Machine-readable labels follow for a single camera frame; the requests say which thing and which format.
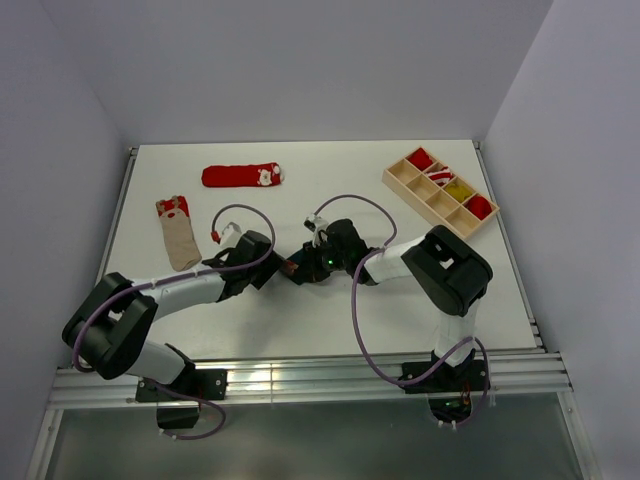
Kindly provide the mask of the dark green reindeer sock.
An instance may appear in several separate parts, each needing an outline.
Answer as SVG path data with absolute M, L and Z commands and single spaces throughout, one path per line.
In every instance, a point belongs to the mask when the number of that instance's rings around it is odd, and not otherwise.
M 303 249 L 299 249 L 288 258 L 286 258 L 281 265 L 281 271 L 288 277 L 294 276 L 300 264 L 304 260 L 305 252 Z

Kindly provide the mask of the red reindeer sock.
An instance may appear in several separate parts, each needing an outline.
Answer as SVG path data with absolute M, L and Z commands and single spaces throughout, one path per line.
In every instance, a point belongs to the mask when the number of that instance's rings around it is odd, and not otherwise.
M 471 197 L 466 203 L 466 208 L 480 221 L 483 221 L 493 212 L 492 204 L 480 195 Z

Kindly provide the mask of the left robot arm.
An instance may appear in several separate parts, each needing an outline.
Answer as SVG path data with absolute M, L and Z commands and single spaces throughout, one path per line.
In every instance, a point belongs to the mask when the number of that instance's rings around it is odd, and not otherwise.
M 170 398 L 183 399 L 195 386 L 193 361 L 169 344 L 150 341 L 153 323 L 193 306 L 226 301 L 249 286 L 260 289 L 283 263 L 268 237 L 249 230 L 233 246 L 178 275 L 134 282 L 108 274 L 67 322 L 62 341 L 105 380 L 146 378 Z

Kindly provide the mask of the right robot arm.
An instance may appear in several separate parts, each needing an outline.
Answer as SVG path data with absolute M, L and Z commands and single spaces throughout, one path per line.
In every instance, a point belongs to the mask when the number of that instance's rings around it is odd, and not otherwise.
M 484 258 L 443 225 L 391 248 L 374 248 L 349 219 L 316 232 L 282 267 L 295 284 L 320 283 L 333 272 L 346 272 L 359 285 L 412 277 L 440 315 L 432 351 L 435 383 L 452 390 L 477 364 L 473 347 L 477 309 L 493 271 Z

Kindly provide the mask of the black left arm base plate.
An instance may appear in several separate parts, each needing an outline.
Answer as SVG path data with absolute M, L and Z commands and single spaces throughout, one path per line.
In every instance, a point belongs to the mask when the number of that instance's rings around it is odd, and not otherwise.
M 137 386 L 138 403 L 170 401 L 223 400 L 227 388 L 226 369 L 194 369 L 181 373 L 168 385 L 142 379 Z

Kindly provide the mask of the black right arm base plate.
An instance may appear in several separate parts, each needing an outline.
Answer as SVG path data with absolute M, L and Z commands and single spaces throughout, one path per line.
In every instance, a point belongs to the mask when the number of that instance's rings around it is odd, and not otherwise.
M 409 381 L 418 378 L 433 367 L 436 360 L 432 356 L 429 361 L 402 363 L 399 379 Z M 490 388 L 491 383 L 485 362 L 467 358 L 455 367 L 444 363 L 425 380 L 404 387 L 404 391 L 408 394 L 463 393 L 483 392 L 486 387 Z

